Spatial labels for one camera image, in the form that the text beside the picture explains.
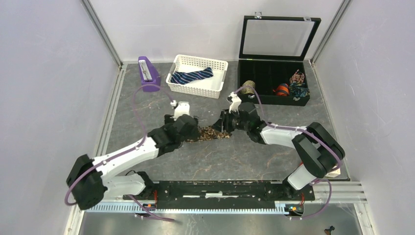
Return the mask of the colourful toy blocks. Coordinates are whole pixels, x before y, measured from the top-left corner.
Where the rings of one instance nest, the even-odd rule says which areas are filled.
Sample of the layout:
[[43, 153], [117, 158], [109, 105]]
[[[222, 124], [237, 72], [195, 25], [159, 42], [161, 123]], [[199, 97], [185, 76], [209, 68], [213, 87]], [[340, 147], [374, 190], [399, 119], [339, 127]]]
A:
[[336, 177], [338, 177], [340, 175], [341, 175], [341, 170], [340, 169], [336, 169], [334, 171], [331, 171], [331, 172], [327, 173], [325, 175], [325, 177], [326, 178], [336, 178]]

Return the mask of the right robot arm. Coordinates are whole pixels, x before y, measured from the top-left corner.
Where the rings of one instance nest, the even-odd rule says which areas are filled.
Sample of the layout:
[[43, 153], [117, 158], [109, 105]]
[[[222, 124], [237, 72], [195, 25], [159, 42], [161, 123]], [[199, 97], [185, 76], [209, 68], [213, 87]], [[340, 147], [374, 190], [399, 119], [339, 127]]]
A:
[[313, 122], [303, 127], [269, 123], [261, 119], [255, 105], [250, 102], [241, 103], [237, 111], [223, 110], [212, 127], [228, 134], [242, 130], [253, 142], [295, 149], [302, 165], [284, 179], [282, 192], [289, 200], [297, 199], [309, 183], [339, 169], [346, 155], [320, 123]]

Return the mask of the orange navy rolled tie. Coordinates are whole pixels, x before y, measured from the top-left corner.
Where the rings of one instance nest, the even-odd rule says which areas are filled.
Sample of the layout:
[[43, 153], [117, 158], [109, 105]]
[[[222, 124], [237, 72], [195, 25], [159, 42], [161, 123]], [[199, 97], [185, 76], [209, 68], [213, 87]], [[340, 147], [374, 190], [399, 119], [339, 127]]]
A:
[[290, 89], [287, 83], [281, 83], [277, 86], [277, 88], [273, 89], [275, 95], [277, 96], [289, 96]]

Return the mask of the teal patterned tie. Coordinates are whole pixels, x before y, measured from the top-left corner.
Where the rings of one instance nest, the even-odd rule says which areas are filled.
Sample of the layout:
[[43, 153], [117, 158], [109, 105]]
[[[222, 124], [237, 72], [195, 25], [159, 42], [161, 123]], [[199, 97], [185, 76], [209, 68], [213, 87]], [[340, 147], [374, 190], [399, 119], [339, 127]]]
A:
[[294, 97], [310, 96], [310, 90], [305, 83], [293, 82], [289, 85], [290, 95]]

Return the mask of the purple metronome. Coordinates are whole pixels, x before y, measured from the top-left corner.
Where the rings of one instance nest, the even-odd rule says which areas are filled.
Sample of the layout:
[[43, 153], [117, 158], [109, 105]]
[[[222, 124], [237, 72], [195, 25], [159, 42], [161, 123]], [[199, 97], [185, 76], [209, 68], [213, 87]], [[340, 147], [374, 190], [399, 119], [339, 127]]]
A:
[[148, 93], [158, 92], [161, 86], [161, 77], [146, 56], [138, 58], [138, 68], [142, 90]]

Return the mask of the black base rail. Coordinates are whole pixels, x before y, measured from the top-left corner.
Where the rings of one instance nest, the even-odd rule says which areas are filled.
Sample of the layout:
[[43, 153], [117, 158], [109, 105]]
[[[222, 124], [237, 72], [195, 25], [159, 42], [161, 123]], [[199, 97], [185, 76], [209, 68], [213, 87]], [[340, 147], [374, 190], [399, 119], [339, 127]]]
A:
[[157, 209], [273, 209], [276, 201], [313, 201], [311, 186], [292, 189], [282, 181], [158, 181], [135, 195]]

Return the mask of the olive rolled tie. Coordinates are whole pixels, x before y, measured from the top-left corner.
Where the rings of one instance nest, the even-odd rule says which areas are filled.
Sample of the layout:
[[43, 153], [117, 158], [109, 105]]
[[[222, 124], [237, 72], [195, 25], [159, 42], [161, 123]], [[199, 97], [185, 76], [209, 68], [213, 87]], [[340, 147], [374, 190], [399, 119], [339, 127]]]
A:
[[239, 92], [241, 94], [254, 95], [255, 94], [255, 82], [252, 80], [247, 80], [246, 82], [242, 84]]

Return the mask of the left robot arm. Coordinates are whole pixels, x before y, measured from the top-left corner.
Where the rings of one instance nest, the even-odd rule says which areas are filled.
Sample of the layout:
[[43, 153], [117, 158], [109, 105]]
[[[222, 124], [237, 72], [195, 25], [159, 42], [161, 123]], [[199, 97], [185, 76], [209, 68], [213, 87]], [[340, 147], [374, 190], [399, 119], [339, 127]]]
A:
[[176, 120], [165, 115], [165, 124], [145, 134], [139, 141], [107, 155], [90, 158], [79, 156], [66, 179], [69, 187], [64, 202], [87, 210], [105, 197], [127, 194], [149, 199], [154, 187], [139, 174], [120, 176], [120, 173], [144, 161], [155, 159], [181, 147], [188, 139], [199, 136], [198, 118], [182, 115]]

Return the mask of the white plastic basket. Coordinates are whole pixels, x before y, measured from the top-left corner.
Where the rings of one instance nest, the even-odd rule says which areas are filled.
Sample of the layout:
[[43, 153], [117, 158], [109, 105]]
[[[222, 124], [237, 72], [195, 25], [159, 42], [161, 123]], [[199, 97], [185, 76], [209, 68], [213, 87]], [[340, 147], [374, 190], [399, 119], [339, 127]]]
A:
[[173, 92], [218, 99], [228, 65], [227, 61], [179, 54], [166, 83]]

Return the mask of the black display case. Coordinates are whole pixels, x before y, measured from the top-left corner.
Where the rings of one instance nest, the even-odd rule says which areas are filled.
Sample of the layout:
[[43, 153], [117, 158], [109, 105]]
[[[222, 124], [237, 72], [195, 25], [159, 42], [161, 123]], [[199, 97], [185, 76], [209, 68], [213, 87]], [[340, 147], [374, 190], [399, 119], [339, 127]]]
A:
[[[277, 96], [273, 89], [281, 83], [290, 85], [289, 79], [296, 70], [305, 74], [303, 62], [320, 24], [321, 19], [315, 17], [244, 16], [237, 87], [252, 80], [256, 93], [238, 92], [242, 101], [305, 106], [310, 96]], [[308, 86], [306, 74], [304, 82]]]

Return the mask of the brown floral tie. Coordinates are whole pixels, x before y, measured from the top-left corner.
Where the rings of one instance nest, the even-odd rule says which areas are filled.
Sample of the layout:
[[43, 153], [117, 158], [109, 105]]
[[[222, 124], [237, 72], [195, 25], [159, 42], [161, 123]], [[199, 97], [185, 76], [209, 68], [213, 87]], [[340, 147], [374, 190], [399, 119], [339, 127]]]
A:
[[216, 139], [228, 139], [231, 137], [230, 133], [217, 131], [211, 126], [198, 127], [198, 131], [198, 137], [188, 139], [186, 142], [211, 141]]

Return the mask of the pink patterned tie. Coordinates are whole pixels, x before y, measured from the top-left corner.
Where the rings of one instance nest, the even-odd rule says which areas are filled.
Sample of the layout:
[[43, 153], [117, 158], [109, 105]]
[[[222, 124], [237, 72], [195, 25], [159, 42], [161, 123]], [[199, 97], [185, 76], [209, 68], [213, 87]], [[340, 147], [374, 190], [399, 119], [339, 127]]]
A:
[[289, 82], [292, 83], [304, 83], [305, 81], [305, 74], [300, 70], [296, 70], [295, 73], [290, 77]]

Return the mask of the navy striped tie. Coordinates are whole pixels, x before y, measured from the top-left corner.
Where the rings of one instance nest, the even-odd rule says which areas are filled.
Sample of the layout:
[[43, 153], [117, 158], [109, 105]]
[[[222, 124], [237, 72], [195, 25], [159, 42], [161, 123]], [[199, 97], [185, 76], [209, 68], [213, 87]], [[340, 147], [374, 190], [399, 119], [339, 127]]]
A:
[[176, 71], [171, 75], [170, 82], [179, 85], [185, 85], [193, 81], [204, 80], [213, 77], [212, 68], [192, 72]]

